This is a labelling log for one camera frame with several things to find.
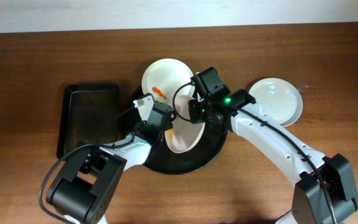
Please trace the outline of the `green and yellow sponge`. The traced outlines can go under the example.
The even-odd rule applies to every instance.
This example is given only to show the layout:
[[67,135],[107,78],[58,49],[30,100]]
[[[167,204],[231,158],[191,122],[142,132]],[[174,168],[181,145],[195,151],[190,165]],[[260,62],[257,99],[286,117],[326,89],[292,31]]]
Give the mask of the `green and yellow sponge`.
[[165,139],[166,141],[171,141],[173,139],[173,129],[165,131]]

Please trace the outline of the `pinkish white plate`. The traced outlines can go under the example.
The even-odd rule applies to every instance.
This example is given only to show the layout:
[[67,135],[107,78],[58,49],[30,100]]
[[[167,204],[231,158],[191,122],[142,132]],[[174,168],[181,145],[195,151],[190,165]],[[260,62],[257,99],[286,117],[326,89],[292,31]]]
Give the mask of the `pinkish white plate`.
[[[187,95],[181,95],[175,98],[175,108],[179,114],[186,119],[190,119],[188,109],[188,102],[190,100],[193,100],[193,98]],[[193,149],[200,141],[205,129],[204,123],[192,124],[191,122],[182,120],[178,116],[172,124],[173,139],[166,142],[169,149],[177,154]]]

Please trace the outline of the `light grey plate bottom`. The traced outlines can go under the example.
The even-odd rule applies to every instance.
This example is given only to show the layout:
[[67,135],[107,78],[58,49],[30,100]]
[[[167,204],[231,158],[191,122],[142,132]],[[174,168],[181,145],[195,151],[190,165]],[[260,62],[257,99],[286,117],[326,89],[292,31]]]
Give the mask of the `light grey plate bottom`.
[[295,123],[302,114],[303,100],[300,92],[288,81],[264,78],[254,83],[249,93],[283,127]]

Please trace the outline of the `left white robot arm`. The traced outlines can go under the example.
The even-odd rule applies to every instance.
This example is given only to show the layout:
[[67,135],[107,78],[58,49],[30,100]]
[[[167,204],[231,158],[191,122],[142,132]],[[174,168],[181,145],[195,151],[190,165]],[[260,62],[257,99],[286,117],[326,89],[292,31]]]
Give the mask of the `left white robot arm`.
[[49,170],[59,173],[49,189],[41,186],[39,204],[65,223],[98,223],[105,214],[123,172],[144,164],[172,128],[174,109],[161,102],[136,105],[143,115],[124,139],[110,144],[85,144],[65,154]]

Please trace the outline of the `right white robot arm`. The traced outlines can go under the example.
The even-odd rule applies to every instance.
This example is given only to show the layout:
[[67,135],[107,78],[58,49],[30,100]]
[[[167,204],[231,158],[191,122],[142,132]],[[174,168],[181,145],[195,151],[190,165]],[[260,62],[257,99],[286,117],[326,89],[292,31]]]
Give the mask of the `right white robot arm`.
[[294,188],[291,210],[277,223],[341,223],[358,211],[352,164],[341,154],[327,157],[274,121],[244,89],[230,91],[215,68],[191,78],[199,94],[189,102],[193,124],[222,124],[251,142]]

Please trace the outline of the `round black serving tray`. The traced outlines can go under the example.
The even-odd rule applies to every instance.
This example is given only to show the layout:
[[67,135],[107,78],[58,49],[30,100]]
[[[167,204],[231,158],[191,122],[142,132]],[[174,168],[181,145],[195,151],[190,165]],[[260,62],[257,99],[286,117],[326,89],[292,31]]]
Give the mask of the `round black serving tray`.
[[[139,111],[134,108],[133,101],[143,95],[139,86],[130,96],[126,108],[129,110],[119,122],[119,131],[126,136],[140,121]],[[206,125],[201,139],[195,147],[184,153],[174,153],[167,144],[167,138],[158,148],[150,152],[142,164],[149,170],[167,175],[182,175],[196,171],[209,164],[219,154],[227,138],[227,129],[223,125]]]

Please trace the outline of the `rectangular black tray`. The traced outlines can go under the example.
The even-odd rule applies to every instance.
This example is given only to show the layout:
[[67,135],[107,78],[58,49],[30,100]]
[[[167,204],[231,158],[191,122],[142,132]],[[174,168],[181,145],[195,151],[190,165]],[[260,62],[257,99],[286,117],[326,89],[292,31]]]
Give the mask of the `rectangular black tray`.
[[117,139],[119,87],[113,83],[69,85],[63,93],[57,157],[84,144]]

